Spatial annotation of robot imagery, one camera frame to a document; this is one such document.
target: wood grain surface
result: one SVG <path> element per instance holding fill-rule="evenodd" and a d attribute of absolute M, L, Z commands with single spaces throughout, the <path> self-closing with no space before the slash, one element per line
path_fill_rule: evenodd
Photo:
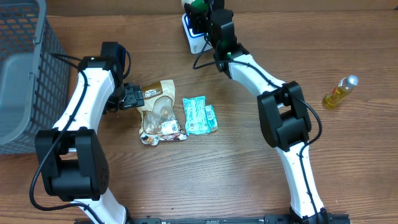
<path fill-rule="evenodd" d="M 397 223 L 398 12 L 273 12 L 236 14 L 236 35 L 275 77 L 298 82 L 318 112 L 322 137 L 311 146 L 315 182 L 326 209 L 352 223 Z M 52 17 L 69 55 L 99 55 L 102 41 L 118 41 L 132 56 L 129 82 L 173 79 L 174 111 L 185 123 L 182 98 L 206 95 L 220 130 L 184 142 L 144 146 L 136 110 L 103 116 L 98 136 L 110 184 L 133 217 L 254 217 L 289 211 L 280 159 L 262 137 L 256 99 L 215 67 L 192 70 L 195 56 L 181 15 Z M 205 53 L 201 62 L 212 60 Z M 323 96 L 345 76 L 359 85 L 337 110 Z M 76 71 L 71 74 L 71 96 Z M 313 121 L 314 137 L 318 131 Z M 0 223 L 72 223 L 78 208 L 41 212 L 29 202 L 35 154 L 0 156 Z M 41 179 L 35 191 L 46 206 Z"/>
<path fill-rule="evenodd" d="M 51 16 L 114 16 L 180 14 L 180 0 L 47 0 Z M 226 0 L 225 8 L 239 12 L 297 12 L 393 10 L 396 0 Z"/>

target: blue wrapper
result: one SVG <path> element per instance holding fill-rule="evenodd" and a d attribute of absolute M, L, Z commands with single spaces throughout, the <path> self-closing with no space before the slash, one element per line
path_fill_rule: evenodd
<path fill-rule="evenodd" d="M 198 96 L 190 99 L 182 99 L 184 105 L 184 112 L 187 121 L 185 122 L 185 129 L 187 135 L 190 134 L 205 134 L 210 133 L 211 129 L 206 117 L 206 97 Z"/>
<path fill-rule="evenodd" d="M 214 108 L 211 105 L 205 107 L 207 123 L 209 125 L 210 131 L 218 131 L 218 123 L 216 113 L 214 112 Z"/>

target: mesh basket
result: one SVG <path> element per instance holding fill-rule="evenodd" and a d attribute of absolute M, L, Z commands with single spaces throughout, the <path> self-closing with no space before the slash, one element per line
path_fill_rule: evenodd
<path fill-rule="evenodd" d="M 38 130 L 63 113 L 70 68 L 44 0 L 0 0 L 0 154 L 35 152 Z"/>

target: clear plastic bottle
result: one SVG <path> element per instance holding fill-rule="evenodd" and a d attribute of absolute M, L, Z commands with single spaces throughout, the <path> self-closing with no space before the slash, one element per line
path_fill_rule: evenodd
<path fill-rule="evenodd" d="M 337 104 L 348 96 L 357 84 L 357 76 L 350 75 L 349 77 L 345 77 L 340 81 L 338 86 L 336 86 L 330 93 L 326 94 L 322 100 L 322 104 L 328 109 L 336 108 Z"/>

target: snack bag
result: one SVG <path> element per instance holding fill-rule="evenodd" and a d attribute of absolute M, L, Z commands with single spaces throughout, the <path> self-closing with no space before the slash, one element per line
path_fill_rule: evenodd
<path fill-rule="evenodd" d="M 162 80 L 142 87 L 142 95 L 145 105 L 137 108 L 142 118 L 139 130 L 142 143 L 155 146 L 159 141 L 186 140 L 187 135 L 181 129 L 173 111 L 173 80 Z"/>
<path fill-rule="evenodd" d="M 211 105 L 206 106 L 206 117 L 207 117 L 207 124 L 209 125 L 210 131 L 218 131 L 218 122 L 216 113 L 214 112 L 214 108 Z"/>
<path fill-rule="evenodd" d="M 185 129 L 187 135 L 190 134 L 205 134 L 210 133 L 211 130 L 206 118 L 206 97 L 198 96 L 195 98 L 182 99 L 184 105 L 184 112 L 187 121 L 185 122 Z"/>

